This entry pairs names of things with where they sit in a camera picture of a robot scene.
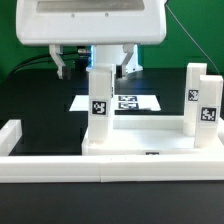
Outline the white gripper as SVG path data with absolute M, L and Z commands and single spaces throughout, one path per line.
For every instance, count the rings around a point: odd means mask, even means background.
M 59 79 L 70 80 L 63 47 L 124 44 L 116 78 L 127 76 L 133 44 L 159 44 L 166 37 L 167 0 L 17 0 L 16 34 L 24 45 L 50 45 Z

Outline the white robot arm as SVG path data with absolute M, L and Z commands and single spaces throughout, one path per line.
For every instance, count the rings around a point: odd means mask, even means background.
M 166 37 L 167 0 L 17 0 L 16 34 L 24 45 L 47 46 L 58 76 L 69 73 L 65 46 L 89 46 L 91 65 L 140 70 L 139 45 Z

